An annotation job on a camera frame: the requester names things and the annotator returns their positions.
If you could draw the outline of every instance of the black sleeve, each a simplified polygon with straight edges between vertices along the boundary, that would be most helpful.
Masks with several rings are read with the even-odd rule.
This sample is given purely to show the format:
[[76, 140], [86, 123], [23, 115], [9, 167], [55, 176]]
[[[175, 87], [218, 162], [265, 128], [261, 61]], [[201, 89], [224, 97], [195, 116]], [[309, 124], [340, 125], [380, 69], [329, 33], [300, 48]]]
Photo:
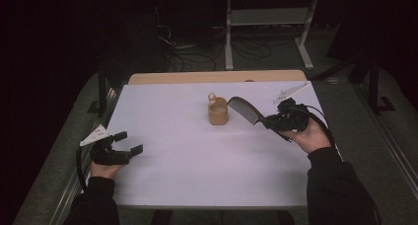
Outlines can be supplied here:
[[119, 224], [117, 206], [113, 200], [114, 180], [93, 177], [84, 193], [77, 195], [64, 222], [70, 224]]
[[310, 225], [374, 225], [375, 204], [352, 165], [342, 162], [335, 148], [313, 151], [308, 158]]

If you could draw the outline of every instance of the small white object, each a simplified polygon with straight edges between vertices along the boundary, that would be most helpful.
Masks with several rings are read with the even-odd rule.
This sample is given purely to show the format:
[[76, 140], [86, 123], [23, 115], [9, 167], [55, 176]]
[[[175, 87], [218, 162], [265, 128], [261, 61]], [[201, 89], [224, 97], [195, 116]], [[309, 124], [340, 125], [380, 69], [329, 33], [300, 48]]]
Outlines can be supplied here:
[[292, 96], [296, 95], [297, 93], [301, 92], [303, 89], [305, 89], [307, 86], [309, 86], [310, 83], [309, 82], [305, 82], [305, 84], [301, 85], [301, 86], [297, 86], [297, 87], [293, 87], [290, 89], [287, 89], [285, 91], [281, 91], [279, 97], [277, 97], [277, 99], [273, 100], [274, 104], [279, 104], [280, 102], [287, 100], [289, 98], [291, 98]]
[[109, 136], [110, 134], [100, 124], [99, 127], [95, 129], [95, 131], [93, 131], [89, 136], [87, 136], [87, 138], [80, 142], [80, 146], [86, 146]]
[[209, 106], [212, 106], [216, 103], [216, 95], [212, 92], [208, 95]]

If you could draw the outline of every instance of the person's left hand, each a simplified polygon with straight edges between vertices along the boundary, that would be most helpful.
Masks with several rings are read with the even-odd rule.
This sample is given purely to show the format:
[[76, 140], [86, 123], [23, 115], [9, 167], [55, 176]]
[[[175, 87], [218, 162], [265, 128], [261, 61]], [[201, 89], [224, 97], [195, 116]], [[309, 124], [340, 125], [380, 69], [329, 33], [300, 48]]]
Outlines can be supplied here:
[[90, 176], [114, 179], [117, 171], [119, 171], [124, 166], [125, 165], [107, 166], [107, 165], [96, 164], [95, 162], [92, 161], [92, 164], [90, 165]]

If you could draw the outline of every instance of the white table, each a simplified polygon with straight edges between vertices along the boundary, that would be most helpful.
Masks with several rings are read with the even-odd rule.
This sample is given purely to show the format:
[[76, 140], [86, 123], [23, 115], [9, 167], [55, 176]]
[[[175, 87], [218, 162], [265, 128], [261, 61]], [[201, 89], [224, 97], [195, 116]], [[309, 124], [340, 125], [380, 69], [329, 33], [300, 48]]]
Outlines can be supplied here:
[[[268, 76], [283, 78], [279, 72]], [[266, 71], [251, 72], [252, 79], [256, 73]], [[298, 145], [260, 123], [251, 125], [232, 109], [226, 125], [211, 125], [207, 116], [210, 92], [227, 100], [243, 97], [270, 115], [277, 113], [273, 100], [282, 90], [305, 82], [132, 85], [132, 80], [121, 92], [107, 131], [128, 132], [113, 149], [144, 144], [144, 152], [118, 173], [116, 203], [146, 208], [306, 206], [311, 165]], [[312, 85], [294, 99], [320, 109]]]

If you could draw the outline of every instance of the hand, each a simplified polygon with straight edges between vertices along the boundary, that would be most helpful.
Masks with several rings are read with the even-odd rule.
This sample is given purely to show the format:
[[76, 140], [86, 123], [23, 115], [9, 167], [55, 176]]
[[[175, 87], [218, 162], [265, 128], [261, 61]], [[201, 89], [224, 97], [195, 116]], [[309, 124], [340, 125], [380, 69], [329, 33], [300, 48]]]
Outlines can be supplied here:
[[295, 141], [307, 153], [312, 153], [319, 148], [331, 147], [328, 138], [319, 124], [312, 118], [309, 119], [308, 127], [305, 131], [280, 131], [281, 134]]
[[121, 168], [123, 168], [125, 165], [101, 165], [96, 164], [92, 161], [92, 164], [90, 165], [90, 175], [91, 177], [102, 177], [107, 179], [114, 179], [116, 176], [117, 171], [119, 171]]

